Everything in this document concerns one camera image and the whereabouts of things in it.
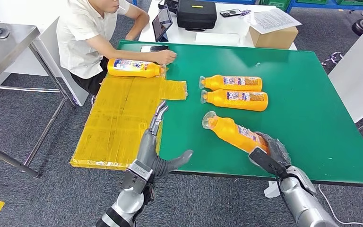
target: robotic thumb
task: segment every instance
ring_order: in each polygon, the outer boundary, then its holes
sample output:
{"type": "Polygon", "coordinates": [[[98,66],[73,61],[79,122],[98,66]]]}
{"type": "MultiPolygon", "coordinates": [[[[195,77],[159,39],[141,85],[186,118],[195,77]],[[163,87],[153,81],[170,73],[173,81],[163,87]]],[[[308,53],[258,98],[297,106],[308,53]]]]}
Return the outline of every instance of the robotic thumb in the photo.
{"type": "Polygon", "coordinates": [[[192,154],[192,150],[186,150],[182,155],[171,160],[165,160],[157,156],[154,160],[154,163],[152,164],[154,174],[156,176],[162,176],[181,167],[182,165],[188,163],[192,154]]]}

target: gray carpet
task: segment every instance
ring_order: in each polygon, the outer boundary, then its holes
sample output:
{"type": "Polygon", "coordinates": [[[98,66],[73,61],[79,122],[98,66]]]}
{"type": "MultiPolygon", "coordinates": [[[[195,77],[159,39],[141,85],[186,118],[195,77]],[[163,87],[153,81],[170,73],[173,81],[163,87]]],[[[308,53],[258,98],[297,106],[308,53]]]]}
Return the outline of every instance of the gray carpet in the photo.
{"type": "MultiPolygon", "coordinates": [[[[139,3],[147,10],[149,1],[139,3]]],[[[358,14],[316,9],[293,9],[291,14],[303,23],[298,49],[315,51],[321,60],[335,50],[348,50],[358,38],[350,30],[352,22],[361,18],[358,14]]],[[[131,24],[119,17],[114,45],[131,24]]],[[[4,84],[53,87],[49,78],[16,74],[4,84]]],[[[0,90],[0,149],[25,160],[59,101],[58,94],[0,90]]],[[[42,171],[40,179],[0,161],[0,201],[5,202],[0,227],[92,226],[113,204],[122,172],[69,165],[90,108],[88,102],[84,107],[65,106],[31,164],[42,171]]],[[[295,226],[280,198],[263,196],[266,187],[265,181],[169,175],[157,181],[157,199],[138,226],[295,226]]],[[[363,222],[363,188],[324,185],[323,189],[342,221],[363,222]]]]}

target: robotic arm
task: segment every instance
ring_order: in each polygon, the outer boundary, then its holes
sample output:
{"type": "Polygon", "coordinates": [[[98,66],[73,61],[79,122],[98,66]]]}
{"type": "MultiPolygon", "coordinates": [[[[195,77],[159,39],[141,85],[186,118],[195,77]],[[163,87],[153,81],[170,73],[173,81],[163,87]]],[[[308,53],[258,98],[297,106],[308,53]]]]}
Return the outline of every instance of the robotic arm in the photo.
{"type": "Polygon", "coordinates": [[[291,165],[284,145],[266,134],[256,133],[268,142],[270,155],[255,148],[250,160],[276,176],[280,194],[298,227],[338,227],[315,197],[315,187],[305,172],[291,165]]]}
{"type": "MultiPolygon", "coordinates": [[[[164,160],[156,154],[156,135],[164,112],[165,101],[156,109],[148,129],[145,130],[136,160],[126,169],[117,201],[102,215],[95,227],[132,227],[145,205],[154,201],[154,178],[186,164],[193,151],[164,160]]],[[[250,160],[275,175],[282,198],[299,227],[338,227],[315,197],[315,187],[304,171],[291,165],[291,159],[279,141],[257,132],[268,143],[270,155],[255,148],[250,160]]]]}
{"type": "Polygon", "coordinates": [[[157,107],[148,129],[145,130],[136,160],[126,169],[122,191],[117,201],[102,215],[95,227],[132,227],[145,205],[154,201],[154,178],[186,164],[193,153],[185,151],[181,156],[164,160],[156,154],[156,134],[168,105],[162,101],[157,107]]]}

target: paper document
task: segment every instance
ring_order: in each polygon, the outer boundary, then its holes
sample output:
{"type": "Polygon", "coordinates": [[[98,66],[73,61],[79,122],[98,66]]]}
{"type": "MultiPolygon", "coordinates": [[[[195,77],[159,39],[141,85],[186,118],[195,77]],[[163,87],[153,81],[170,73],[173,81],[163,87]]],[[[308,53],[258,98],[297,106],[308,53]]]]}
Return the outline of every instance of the paper document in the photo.
{"type": "Polygon", "coordinates": [[[296,19],[276,8],[253,14],[249,22],[261,34],[301,25],[296,19]]]}

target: smartphone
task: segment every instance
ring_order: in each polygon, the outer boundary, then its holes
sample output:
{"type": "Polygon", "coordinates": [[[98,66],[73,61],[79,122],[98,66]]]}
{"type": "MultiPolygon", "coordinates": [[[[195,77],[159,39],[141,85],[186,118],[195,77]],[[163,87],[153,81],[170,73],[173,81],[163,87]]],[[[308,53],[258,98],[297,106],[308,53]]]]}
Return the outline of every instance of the smartphone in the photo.
{"type": "Polygon", "coordinates": [[[242,12],[239,9],[225,10],[225,11],[221,11],[219,13],[223,17],[233,17],[233,16],[238,16],[238,15],[242,14],[242,12]]]}
{"type": "Polygon", "coordinates": [[[157,52],[157,51],[163,51],[168,50],[169,46],[161,45],[161,46],[141,46],[141,52],[147,53],[147,52],[157,52]]]}

